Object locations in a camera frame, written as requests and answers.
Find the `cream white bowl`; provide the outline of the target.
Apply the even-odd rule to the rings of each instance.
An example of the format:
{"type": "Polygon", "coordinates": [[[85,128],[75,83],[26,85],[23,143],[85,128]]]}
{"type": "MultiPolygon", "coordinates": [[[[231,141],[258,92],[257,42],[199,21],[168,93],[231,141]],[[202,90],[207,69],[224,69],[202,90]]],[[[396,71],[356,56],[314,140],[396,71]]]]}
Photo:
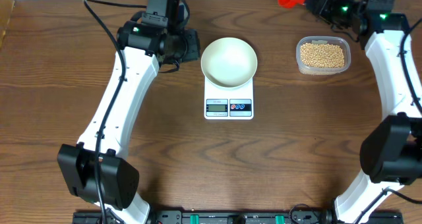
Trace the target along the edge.
{"type": "Polygon", "coordinates": [[[220,38],[204,50],[202,73],[216,87],[234,90],[249,82],[258,68],[254,49],[238,38],[220,38]]]}

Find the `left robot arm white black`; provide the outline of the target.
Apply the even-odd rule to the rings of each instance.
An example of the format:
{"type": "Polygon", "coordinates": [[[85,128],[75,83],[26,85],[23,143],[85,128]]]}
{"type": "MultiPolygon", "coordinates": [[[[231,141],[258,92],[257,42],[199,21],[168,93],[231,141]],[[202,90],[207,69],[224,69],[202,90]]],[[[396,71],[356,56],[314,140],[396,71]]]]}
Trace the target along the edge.
{"type": "Polygon", "coordinates": [[[63,144],[59,168],[73,196],[100,207],[94,223],[146,223],[150,205],[137,192],[139,172],[127,162],[142,101],[163,64],[200,57],[197,31],[130,20],[111,38],[114,71],[100,104],[75,145],[63,144]]]}

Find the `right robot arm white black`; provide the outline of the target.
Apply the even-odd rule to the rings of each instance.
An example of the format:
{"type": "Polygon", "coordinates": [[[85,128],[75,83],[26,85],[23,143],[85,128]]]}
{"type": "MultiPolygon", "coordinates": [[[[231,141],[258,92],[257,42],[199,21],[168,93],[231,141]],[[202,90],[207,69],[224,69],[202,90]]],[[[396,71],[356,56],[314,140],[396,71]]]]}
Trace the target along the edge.
{"type": "Polygon", "coordinates": [[[368,223],[391,194],[421,178],[421,81],[411,50],[413,27],[394,0],[305,0],[313,15],[351,28],[375,73],[382,121],[359,152],[361,170],[324,211],[321,223],[368,223]]]}

